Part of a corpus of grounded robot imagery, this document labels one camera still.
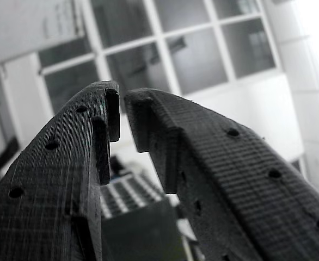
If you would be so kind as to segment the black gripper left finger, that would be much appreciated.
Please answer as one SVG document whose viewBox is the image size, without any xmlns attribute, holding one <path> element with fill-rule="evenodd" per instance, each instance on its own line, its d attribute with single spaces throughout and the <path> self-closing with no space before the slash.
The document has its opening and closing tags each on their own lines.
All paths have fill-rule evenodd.
<svg viewBox="0 0 319 261">
<path fill-rule="evenodd" d="M 48 121 L 0 181 L 0 260 L 101 260 L 101 187 L 120 138 L 119 87 L 92 83 Z"/>
</svg>

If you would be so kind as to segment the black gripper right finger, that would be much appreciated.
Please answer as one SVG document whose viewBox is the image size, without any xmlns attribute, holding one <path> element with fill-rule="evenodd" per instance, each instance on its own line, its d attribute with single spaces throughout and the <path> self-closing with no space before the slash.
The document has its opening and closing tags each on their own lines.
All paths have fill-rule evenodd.
<svg viewBox="0 0 319 261">
<path fill-rule="evenodd" d="M 253 130 L 159 90 L 124 100 L 207 260 L 319 260 L 319 193 Z"/>
</svg>

